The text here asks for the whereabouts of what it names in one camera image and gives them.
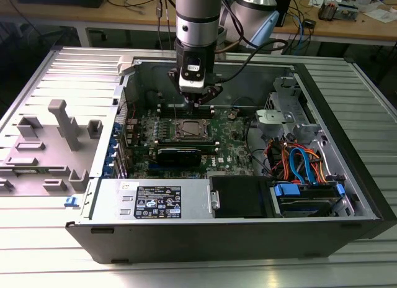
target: robot end effector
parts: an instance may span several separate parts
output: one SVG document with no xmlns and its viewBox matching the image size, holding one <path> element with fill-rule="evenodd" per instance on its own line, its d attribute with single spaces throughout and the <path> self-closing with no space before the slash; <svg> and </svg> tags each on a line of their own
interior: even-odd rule
<svg viewBox="0 0 397 288">
<path fill-rule="evenodd" d="M 213 74 L 221 0 L 176 0 L 177 67 L 168 72 L 179 94 L 195 107 L 222 92 Z"/>
<path fill-rule="evenodd" d="M 220 78 L 213 73 L 216 41 L 221 32 L 221 12 L 222 25 L 231 31 L 233 24 L 227 10 L 221 10 L 221 2 L 222 0 L 176 0 L 177 67 L 169 72 L 169 77 L 179 94 L 191 106 L 205 104 L 223 90 L 217 84 Z M 252 23 L 246 35 L 256 45 L 270 37 L 279 16 L 275 11 L 276 5 L 275 0 L 237 0 L 232 7 L 242 19 Z M 241 36 L 232 32 L 229 38 L 231 42 L 237 40 L 234 36 L 241 40 Z"/>
</svg>

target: warning label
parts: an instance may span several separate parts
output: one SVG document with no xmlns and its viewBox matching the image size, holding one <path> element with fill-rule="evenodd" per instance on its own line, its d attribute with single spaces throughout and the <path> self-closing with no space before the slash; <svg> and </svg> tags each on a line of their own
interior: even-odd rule
<svg viewBox="0 0 397 288">
<path fill-rule="evenodd" d="M 181 218 L 181 187 L 138 187 L 135 218 Z"/>
</svg>

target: table leg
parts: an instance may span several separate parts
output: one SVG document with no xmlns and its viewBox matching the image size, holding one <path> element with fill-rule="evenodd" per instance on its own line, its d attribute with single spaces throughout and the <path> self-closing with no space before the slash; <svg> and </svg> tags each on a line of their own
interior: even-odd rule
<svg viewBox="0 0 397 288">
<path fill-rule="evenodd" d="M 82 27 L 76 27 L 77 34 L 79 35 L 80 45 L 82 47 L 91 47 L 91 39 L 89 38 L 88 30 Z"/>
<path fill-rule="evenodd" d="M 124 30 L 125 32 L 125 40 L 127 42 L 127 46 L 131 47 L 132 46 L 132 38 L 131 38 L 131 30 Z"/>
</svg>

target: workbench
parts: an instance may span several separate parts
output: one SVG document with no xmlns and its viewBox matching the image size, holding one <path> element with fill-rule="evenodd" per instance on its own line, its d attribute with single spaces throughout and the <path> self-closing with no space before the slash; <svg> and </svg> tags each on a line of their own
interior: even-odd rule
<svg viewBox="0 0 397 288">
<path fill-rule="evenodd" d="M 0 120 L 0 160 L 19 134 L 23 115 L 48 115 L 52 99 L 64 99 L 78 124 L 105 121 L 120 82 L 121 56 L 146 50 L 68 48 L 51 51 Z M 175 57 L 152 51 L 153 57 Z M 246 54 L 229 53 L 243 61 Z M 353 63 L 342 58 L 257 55 L 254 61 L 306 66 L 317 87 L 397 213 L 397 111 Z M 65 230 L 79 210 L 66 197 L 0 197 L 0 282 L 4 287 L 380 287 L 397 285 L 397 228 L 373 240 L 355 241 L 328 258 L 166 264 L 94 262 Z"/>
<path fill-rule="evenodd" d="M 148 0 L 131 0 L 131 3 Z M 317 7 L 303 7 L 309 0 L 297 0 L 299 9 L 305 17 L 317 21 L 312 41 L 352 43 L 362 45 L 392 46 L 397 40 L 397 20 L 384 24 L 363 14 L 359 14 L 357 22 L 334 20 L 326 22 L 319 20 Z M 123 30 L 157 30 L 156 1 L 145 4 L 145 14 L 140 15 L 124 7 L 113 6 L 104 2 L 98 9 L 76 6 L 47 6 L 38 4 L 19 4 L 17 8 L 23 12 L 29 21 L 38 25 L 70 26 L 76 28 L 82 47 L 90 47 L 88 29 L 123 29 Z M 112 0 L 123 4 L 122 0 Z M 397 0 L 385 0 L 387 4 L 397 4 Z M 176 13 L 169 6 L 171 31 L 175 32 Z M 26 23 L 8 0 L 0 0 L 0 22 Z M 165 16 L 161 20 L 161 31 L 167 31 Z M 276 27 L 272 38 L 292 39 L 297 32 L 291 16 L 287 16 L 283 27 Z"/>
</svg>

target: floor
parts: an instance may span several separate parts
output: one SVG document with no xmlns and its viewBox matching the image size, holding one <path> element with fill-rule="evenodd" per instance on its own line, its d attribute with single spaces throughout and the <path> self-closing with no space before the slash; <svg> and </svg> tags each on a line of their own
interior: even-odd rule
<svg viewBox="0 0 397 288">
<path fill-rule="evenodd" d="M 57 27 L 37 26 L 41 34 L 61 30 Z M 21 28 L 24 32 L 22 38 L 17 38 L 11 33 L 8 34 L 6 25 L 0 25 L 0 116 L 8 109 L 13 100 L 17 97 L 25 83 L 33 75 L 52 45 L 79 46 L 75 31 L 66 30 L 63 35 L 54 35 L 40 40 L 38 33 L 30 26 Z M 92 44 L 95 47 L 107 48 L 159 48 L 159 41 L 156 32 L 132 31 L 132 42 L 128 43 L 123 30 L 105 30 L 106 40 L 101 34 L 92 34 Z M 169 48 L 167 33 L 161 34 L 163 47 Z M 397 66 L 394 60 L 387 58 L 391 47 L 383 47 L 381 50 L 375 46 L 365 45 L 344 45 L 312 42 L 308 49 L 304 48 L 296 52 L 296 55 L 309 56 L 341 56 L 352 58 L 375 82 L 380 72 L 386 72 L 386 76 L 377 84 L 381 92 L 389 101 L 397 106 Z"/>
</svg>

